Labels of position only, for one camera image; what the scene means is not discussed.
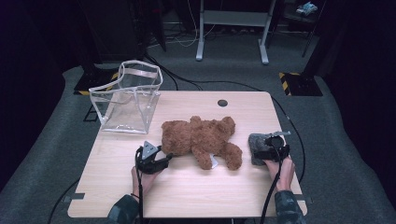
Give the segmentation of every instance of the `transparent tote bag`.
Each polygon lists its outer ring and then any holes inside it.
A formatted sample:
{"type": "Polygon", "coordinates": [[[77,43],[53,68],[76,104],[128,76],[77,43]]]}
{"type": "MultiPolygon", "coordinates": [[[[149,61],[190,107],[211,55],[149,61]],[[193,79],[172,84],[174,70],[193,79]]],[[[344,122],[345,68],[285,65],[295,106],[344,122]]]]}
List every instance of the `transparent tote bag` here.
{"type": "Polygon", "coordinates": [[[158,66],[140,61],[123,62],[117,80],[90,88],[101,130],[148,133],[163,84],[158,66]]]}

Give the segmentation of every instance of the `human hand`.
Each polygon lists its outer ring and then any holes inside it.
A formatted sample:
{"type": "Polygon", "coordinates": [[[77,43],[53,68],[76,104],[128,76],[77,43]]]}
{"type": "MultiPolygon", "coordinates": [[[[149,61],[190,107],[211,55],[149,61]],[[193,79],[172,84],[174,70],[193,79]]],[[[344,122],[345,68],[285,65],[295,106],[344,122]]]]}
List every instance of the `human hand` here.
{"type": "MultiPolygon", "coordinates": [[[[153,182],[155,180],[155,178],[157,177],[157,175],[159,175],[162,171],[159,171],[155,174],[152,175],[147,175],[147,174],[141,174],[141,172],[139,172],[139,174],[141,175],[141,182],[142,182],[142,187],[143,187],[143,196],[146,195],[149,190],[151,189],[153,182]]],[[[136,173],[136,167],[133,167],[131,170],[131,174],[132,174],[132,181],[133,181],[133,190],[132,190],[132,194],[133,196],[137,196],[140,197],[139,194],[139,180],[137,178],[137,173],[136,173]]]]}
{"type": "MultiPolygon", "coordinates": [[[[279,163],[275,161],[264,161],[270,171],[270,176],[274,180],[279,170],[279,163]]],[[[295,165],[290,157],[287,157],[282,162],[282,169],[280,171],[279,179],[276,182],[276,190],[291,190],[291,181],[294,176],[295,165]]]]}

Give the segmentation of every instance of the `table top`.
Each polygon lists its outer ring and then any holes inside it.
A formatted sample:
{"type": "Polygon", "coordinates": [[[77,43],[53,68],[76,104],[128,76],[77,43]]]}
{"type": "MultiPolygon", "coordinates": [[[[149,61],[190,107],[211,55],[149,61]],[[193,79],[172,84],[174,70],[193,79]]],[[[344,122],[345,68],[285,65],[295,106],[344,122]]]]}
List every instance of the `table top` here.
{"type": "MultiPolygon", "coordinates": [[[[260,217],[272,184],[265,166],[251,164],[248,136],[281,131],[271,96],[262,91],[160,91],[148,134],[99,131],[72,200],[70,217],[106,217],[112,205],[132,192],[131,168],[136,150],[149,141],[162,143],[161,125],[168,120],[222,119],[236,123],[230,142],[242,151],[242,166],[230,171],[222,158],[212,170],[202,170],[192,154],[174,157],[145,196],[144,217],[260,217]],[[218,101],[227,101],[219,106],[218,101]]],[[[164,157],[159,152],[156,160],[164,157]]],[[[294,194],[302,194],[296,175],[294,194]]],[[[306,214],[305,201],[299,205],[306,214]]],[[[266,215],[275,217],[271,200],[266,215]]]]}

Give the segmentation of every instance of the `brown teddy bear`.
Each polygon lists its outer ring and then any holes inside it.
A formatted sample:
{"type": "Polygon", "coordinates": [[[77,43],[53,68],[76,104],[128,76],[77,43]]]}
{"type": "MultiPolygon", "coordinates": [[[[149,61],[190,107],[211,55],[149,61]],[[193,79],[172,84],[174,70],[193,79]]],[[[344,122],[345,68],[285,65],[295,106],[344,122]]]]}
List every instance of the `brown teddy bear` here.
{"type": "Polygon", "coordinates": [[[235,133],[235,122],[231,117],[222,120],[201,120],[191,117],[185,120],[172,120],[163,123],[162,151],[175,156],[186,155],[190,151],[204,170],[212,168],[210,154],[222,157],[230,170],[237,170],[242,165],[242,150],[229,143],[235,133]]]}

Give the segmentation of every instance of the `sleeve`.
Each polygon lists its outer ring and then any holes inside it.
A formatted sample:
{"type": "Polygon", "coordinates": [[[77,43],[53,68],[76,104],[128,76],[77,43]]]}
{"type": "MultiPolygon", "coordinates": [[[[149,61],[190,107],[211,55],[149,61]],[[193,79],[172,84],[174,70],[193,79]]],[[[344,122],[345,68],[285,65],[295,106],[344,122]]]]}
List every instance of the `sleeve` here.
{"type": "Polygon", "coordinates": [[[139,203],[131,195],[125,194],[113,205],[107,218],[120,224],[130,224],[138,213],[139,203]]]}
{"type": "Polygon", "coordinates": [[[275,194],[276,216],[278,224],[306,224],[303,212],[296,197],[289,190],[275,194]]]}

